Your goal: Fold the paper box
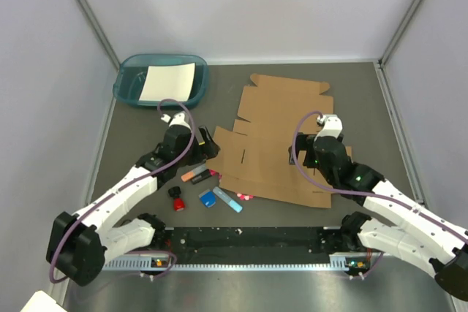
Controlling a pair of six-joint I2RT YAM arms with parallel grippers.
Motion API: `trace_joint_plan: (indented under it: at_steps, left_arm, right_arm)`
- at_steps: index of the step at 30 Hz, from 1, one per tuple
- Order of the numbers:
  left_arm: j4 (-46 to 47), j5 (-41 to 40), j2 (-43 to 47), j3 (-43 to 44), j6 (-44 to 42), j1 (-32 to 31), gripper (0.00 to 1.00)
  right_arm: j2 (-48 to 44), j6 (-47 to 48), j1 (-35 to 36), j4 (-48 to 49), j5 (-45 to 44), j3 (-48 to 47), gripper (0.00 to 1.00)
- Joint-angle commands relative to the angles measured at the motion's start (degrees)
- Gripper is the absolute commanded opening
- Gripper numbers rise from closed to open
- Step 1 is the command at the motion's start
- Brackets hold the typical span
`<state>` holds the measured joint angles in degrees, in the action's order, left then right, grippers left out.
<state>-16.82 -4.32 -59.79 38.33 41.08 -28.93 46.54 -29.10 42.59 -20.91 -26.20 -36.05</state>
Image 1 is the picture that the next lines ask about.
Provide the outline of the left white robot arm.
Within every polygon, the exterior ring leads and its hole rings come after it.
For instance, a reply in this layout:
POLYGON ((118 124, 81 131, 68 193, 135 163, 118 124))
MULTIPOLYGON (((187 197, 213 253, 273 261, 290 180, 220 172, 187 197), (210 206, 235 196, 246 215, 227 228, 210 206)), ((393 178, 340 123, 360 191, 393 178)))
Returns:
POLYGON ((79 286, 91 283, 113 259, 137 248, 158 251, 166 241, 164 224, 144 213, 130 223, 117 223, 139 202, 173 179, 179 168, 217 156, 220 148, 201 126, 202 142, 186 126, 171 126, 156 148, 141 156, 128 173, 90 205, 53 221, 46 260, 49 280, 59 271, 79 286))

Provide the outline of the brown cardboard box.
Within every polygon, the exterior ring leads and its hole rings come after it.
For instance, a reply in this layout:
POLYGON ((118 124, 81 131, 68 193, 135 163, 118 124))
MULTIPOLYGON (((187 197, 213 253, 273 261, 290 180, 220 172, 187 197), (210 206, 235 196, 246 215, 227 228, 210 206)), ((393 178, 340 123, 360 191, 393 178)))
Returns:
POLYGON ((288 149, 298 122, 319 110, 333 113, 327 82, 253 74, 244 87, 233 129, 216 127, 220 147, 207 161, 222 178, 220 187, 235 193, 311 208, 330 208, 331 193, 308 182, 289 163, 288 149))

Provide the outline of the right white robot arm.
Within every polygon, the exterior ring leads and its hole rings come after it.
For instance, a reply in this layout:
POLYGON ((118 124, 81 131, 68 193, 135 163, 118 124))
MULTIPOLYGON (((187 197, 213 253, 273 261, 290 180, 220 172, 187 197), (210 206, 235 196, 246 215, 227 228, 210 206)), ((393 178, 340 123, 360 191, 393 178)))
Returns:
POLYGON ((340 194, 390 223, 353 213, 342 224, 343 245, 362 246, 407 262, 433 278, 448 294, 467 300, 467 229, 445 220, 399 191, 381 173, 353 161, 340 137, 296 133, 290 163, 306 177, 316 169, 323 189, 340 194))

